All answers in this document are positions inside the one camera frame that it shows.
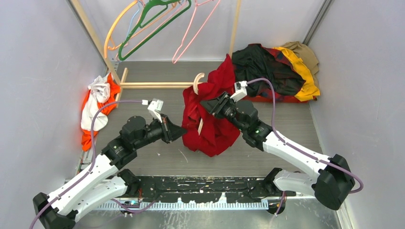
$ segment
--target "green hanger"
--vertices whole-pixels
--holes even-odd
[[[180,12],[178,12],[176,15],[174,15],[172,18],[170,18],[167,22],[165,22],[163,25],[161,25],[159,28],[157,28],[150,36],[146,37],[139,45],[137,45],[135,48],[133,48],[130,52],[128,52],[127,55],[122,56],[122,49],[124,48],[125,44],[129,41],[129,39],[132,37],[132,35],[136,32],[136,30],[138,28],[143,28],[144,26],[146,26],[147,24],[149,24],[153,19],[155,19],[156,17],[158,17],[160,14],[162,14],[167,8],[169,4],[172,4],[176,1],[179,0],[168,0],[168,1],[163,1],[163,0],[150,0],[144,7],[142,14],[140,16],[140,19],[138,21],[138,23],[135,25],[135,27],[132,29],[131,33],[128,34],[127,38],[125,39],[124,42],[122,42],[122,44],[119,47],[118,50],[118,58],[121,61],[126,60],[130,55],[132,55],[136,50],[138,50],[142,45],[144,45],[146,42],[148,42],[153,36],[155,36],[158,32],[160,32],[162,29],[164,29],[168,24],[170,24],[172,21],[174,21],[177,17],[179,17],[180,15],[182,15],[186,10],[188,10],[191,7],[191,0],[187,0],[188,1],[188,6],[186,8],[184,8],[183,10],[181,10]],[[160,11],[157,15],[155,15],[152,19],[150,19],[149,21],[147,21],[144,25],[141,26],[141,23],[143,22],[143,20],[146,17],[146,14],[148,13],[148,11],[155,7],[155,6],[164,6],[166,5],[166,8],[162,11]]]

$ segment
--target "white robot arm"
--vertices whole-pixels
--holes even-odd
[[[300,192],[316,197],[330,209],[338,210],[355,184],[353,177],[342,172],[350,172],[346,159],[340,155],[329,157],[309,150],[259,120],[253,103],[241,100],[247,95],[246,86],[246,82],[236,82],[233,95],[224,92],[200,104],[215,117],[226,118],[234,124],[250,146],[274,154],[304,172],[291,173],[274,168],[265,178],[269,193]]]
[[[118,171],[137,157],[138,149],[159,139],[171,143],[186,133],[166,115],[160,114],[163,101],[153,99],[146,104],[153,116],[149,125],[141,116],[130,117],[119,136],[107,144],[90,166],[59,189],[34,197],[37,214],[51,203],[39,218],[46,229],[71,229],[85,214],[108,200],[123,195],[134,196],[140,187],[139,179],[128,169]],[[111,176],[107,183],[101,184]]]

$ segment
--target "grey wall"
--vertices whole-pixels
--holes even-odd
[[[190,23],[194,11],[194,1],[192,0],[192,6],[188,11],[159,32],[127,60],[171,60]],[[217,1],[209,2],[197,9],[183,47],[188,44],[198,31]],[[118,14],[131,3],[131,1],[111,0],[82,0],[81,2],[102,41],[105,40]],[[288,41],[303,40],[322,2],[323,0],[242,0],[234,50],[242,49],[249,43],[255,42],[272,47],[282,45]],[[161,9],[159,7],[153,8],[147,15],[147,19]],[[189,49],[184,53],[181,60],[222,61],[225,54],[229,52],[235,9],[236,0],[221,0],[217,9]],[[131,17],[137,10],[138,7],[134,6],[118,23],[113,33],[113,39],[117,43],[121,43],[126,38]],[[133,26],[136,24],[137,19],[134,19]],[[124,52],[127,53],[135,47],[160,23],[157,22],[130,40]],[[116,52],[110,52],[110,57],[115,57],[115,55]]]
[[[1,1],[0,21],[0,228],[26,229],[34,195],[73,176],[81,103],[105,67],[64,0]]]
[[[403,228],[405,3],[335,1],[310,47],[321,97],[311,104],[323,150],[365,183],[349,197],[360,229]]]

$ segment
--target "wooden rack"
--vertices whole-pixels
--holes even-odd
[[[231,43],[229,47],[229,55],[232,57],[232,53],[234,50],[234,43],[236,37],[236,29],[238,26],[238,19],[239,19],[239,11],[241,6],[242,0],[237,0],[236,2],[236,13],[234,17],[234,24],[232,28],[232,35],[231,35]],[[158,88],[188,88],[193,85],[193,82],[141,82],[141,83],[130,83],[126,82],[126,78],[128,75],[128,68],[124,69],[124,72],[120,77],[118,76],[117,72],[114,69],[113,64],[108,58],[104,58],[103,46],[102,43],[97,36],[97,33],[91,24],[89,18],[86,15],[82,5],[80,4],[80,0],[70,0],[73,9],[76,11],[77,16],[82,21],[85,29],[87,30],[90,38],[93,40],[93,43],[96,45],[98,51],[100,52],[101,57],[104,60],[104,63],[107,66],[107,70],[111,72],[112,77],[114,78],[117,85],[121,87],[121,93],[117,94],[116,101],[120,100],[121,94],[123,89],[158,89]]]

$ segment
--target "white garment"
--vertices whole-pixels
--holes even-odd
[[[90,95],[82,111],[82,121],[80,123],[83,130],[90,131],[93,117],[99,109],[97,103],[105,103],[110,97],[111,89],[110,84],[107,83],[108,75],[109,74],[107,74],[105,77],[101,77],[99,75],[94,82],[88,86]],[[102,112],[98,113],[94,122],[94,130],[101,130],[107,125],[107,122],[107,116]]]

